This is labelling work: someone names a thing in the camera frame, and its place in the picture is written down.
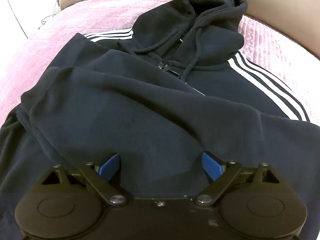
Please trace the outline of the navy hoodie with white stripes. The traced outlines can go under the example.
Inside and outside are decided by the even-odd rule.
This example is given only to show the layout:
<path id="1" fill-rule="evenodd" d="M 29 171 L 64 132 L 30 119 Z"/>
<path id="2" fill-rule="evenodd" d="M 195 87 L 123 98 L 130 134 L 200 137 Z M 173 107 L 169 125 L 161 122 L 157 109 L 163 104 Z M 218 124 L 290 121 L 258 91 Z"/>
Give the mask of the navy hoodie with white stripes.
<path id="1" fill-rule="evenodd" d="M 76 34 L 1 127 L 1 239 L 316 239 L 319 127 L 241 53 L 247 7 L 173 0 Z"/>

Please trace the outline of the pink quilted bedspread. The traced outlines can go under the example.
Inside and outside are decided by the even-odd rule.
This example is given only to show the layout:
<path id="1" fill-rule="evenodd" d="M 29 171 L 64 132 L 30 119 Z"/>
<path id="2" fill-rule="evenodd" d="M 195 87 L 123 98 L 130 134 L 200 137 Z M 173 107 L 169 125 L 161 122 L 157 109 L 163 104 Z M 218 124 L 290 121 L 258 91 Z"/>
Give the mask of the pink quilted bedspread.
<path id="1" fill-rule="evenodd" d="M 170 0 L 88 0 L 59 12 L 26 42 L 8 31 L 1 38 L 1 120 L 20 103 L 61 48 L 76 34 L 129 28 L 137 17 Z M 244 16 L 239 33 L 242 54 L 284 81 L 319 124 L 319 60 L 269 26 Z"/>

